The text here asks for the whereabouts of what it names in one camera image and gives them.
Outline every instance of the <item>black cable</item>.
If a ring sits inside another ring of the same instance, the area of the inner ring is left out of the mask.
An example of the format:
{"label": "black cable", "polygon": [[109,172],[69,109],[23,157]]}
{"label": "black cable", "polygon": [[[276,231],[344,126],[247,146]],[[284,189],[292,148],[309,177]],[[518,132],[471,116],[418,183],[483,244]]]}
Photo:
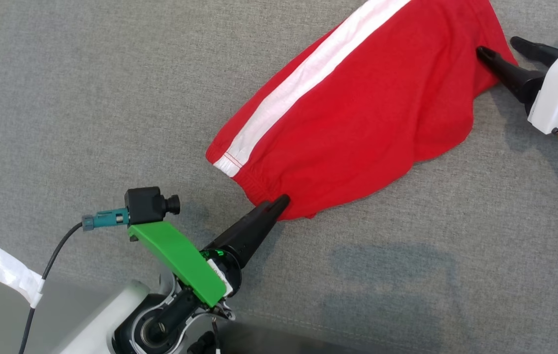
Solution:
{"label": "black cable", "polygon": [[[76,224],[76,226],[72,227],[68,231],[68,233],[66,233],[65,236],[63,236],[63,238],[61,239],[58,246],[56,246],[56,249],[54,249],[54,253],[52,253],[52,257],[49,259],[49,262],[47,262],[47,267],[45,267],[45,271],[43,272],[43,275],[41,276],[41,278],[43,280],[47,279],[47,275],[49,275],[49,271],[50,271],[50,269],[52,269],[52,265],[54,265],[54,261],[56,260],[56,257],[58,256],[58,253],[60,253],[61,248],[65,245],[65,242],[67,242],[67,240],[70,238],[70,236],[73,235],[73,233],[81,227],[82,227],[82,222],[79,222],[79,223]],[[30,327],[32,327],[32,320],[34,318],[34,310],[35,310],[34,308],[30,309],[30,313],[28,314],[28,321],[25,322],[25,331],[23,332],[23,340],[21,340],[21,349],[19,349],[19,354],[23,354],[25,352],[25,344],[27,344],[28,337],[30,335]]]}

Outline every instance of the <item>gray fabric surface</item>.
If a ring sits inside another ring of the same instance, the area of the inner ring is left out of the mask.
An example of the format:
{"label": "gray fabric surface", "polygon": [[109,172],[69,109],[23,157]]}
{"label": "gray fabric surface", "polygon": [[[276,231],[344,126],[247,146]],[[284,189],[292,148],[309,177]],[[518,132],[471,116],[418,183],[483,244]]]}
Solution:
{"label": "gray fabric surface", "polygon": [[[180,194],[170,220],[209,242],[250,204],[206,147],[361,3],[0,0],[0,246],[42,271],[83,213],[151,185]],[[558,45],[558,0],[493,5],[507,36]],[[155,284],[126,238],[78,233],[50,278]],[[460,147],[280,224],[244,273],[232,305],[252,323],[373,352],[558,353],[558,140],[495,88]]]}

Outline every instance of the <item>stitching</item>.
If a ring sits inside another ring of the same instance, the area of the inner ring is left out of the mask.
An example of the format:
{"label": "stitching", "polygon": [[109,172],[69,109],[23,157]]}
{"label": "stitching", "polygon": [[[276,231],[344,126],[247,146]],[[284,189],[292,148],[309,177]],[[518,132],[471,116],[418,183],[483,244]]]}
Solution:
{"label": "stitching", "polygon": [[369,340],[371,342],[375,342],[375,343],[393,345],[394,347],[398,347],[401,350],[406,350],[406,351],[419,350],[419,351],[427,352],[427,353],[438,353],[436,350],[417,348],[417,347],[412,347],[410,345],[403,345],[403,344],[395,343],[395,342],[392,342],[392,341],[385,341],[385,340],[381,340],[380,338],[375,338],[375,337],[371,337],[371,336],[364,336],[362,334],[352,333],[352,332],[347,332],[347,331],[341,331],[339,329],[325,327],[324,325],[309,323],[309,322],[301,321],[301,320],[295,320],[295,319],[292,319],[292,318],[286,318],[286,317],[277,316],[277,315],[274,315],[274,314],[268,314],[266,312],[254,311],[254,310],[238,310],[238,311],[239,312],[244,312],[244,313],[249,313],[253,316],[259,316],[261,318],[266,317],[270,320],[273,319],[273,318],[283,320],[281,322],[284,322],[286,324],[292,322],[292,323],[295,323],[295,325],[298,325],[299,327],[313,329],[315,331],[324,332],[324,331],[327,330],[327,331],[336,332],[336,333],[339,333],[339,334],[344,334],[344,336],[348,336],[350,338],[351,337],[363,338],[363,339],[367,339],[367,340]]}
{"label": "stitching", "polygon": [[236,164],[239,168],[242,168],[242,164],[238,161],[238,159],[234,158],[233,155],[229,154],[228,152],[224,153],[224,156],[229,159],[232,163]]}

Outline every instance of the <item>red garment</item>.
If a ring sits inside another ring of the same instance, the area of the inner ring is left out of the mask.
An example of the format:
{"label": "red garment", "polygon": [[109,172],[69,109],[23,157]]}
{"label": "red garment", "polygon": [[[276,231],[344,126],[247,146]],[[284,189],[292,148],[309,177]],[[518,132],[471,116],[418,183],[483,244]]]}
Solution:
{"label": "red garment", "polygon": [[465,140],[496,83],[485,45],[513,63],[488,0],[369,0],[277,73],[220,130],[207,159],[283,219],[382,189]]}

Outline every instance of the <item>green plastic bracket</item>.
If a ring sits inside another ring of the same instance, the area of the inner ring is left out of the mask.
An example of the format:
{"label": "green plastic bracket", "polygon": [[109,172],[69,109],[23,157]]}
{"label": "green plastic bracket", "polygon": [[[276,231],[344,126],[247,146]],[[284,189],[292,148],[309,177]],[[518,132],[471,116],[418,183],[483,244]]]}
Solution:
{"label": "green plastic bracket", "polygon": [[214,307],[224,296],[227,288],[218,274],[187,237],[169,222],[133,225],[128,228],[128,235],[137,237],[205,304]]}

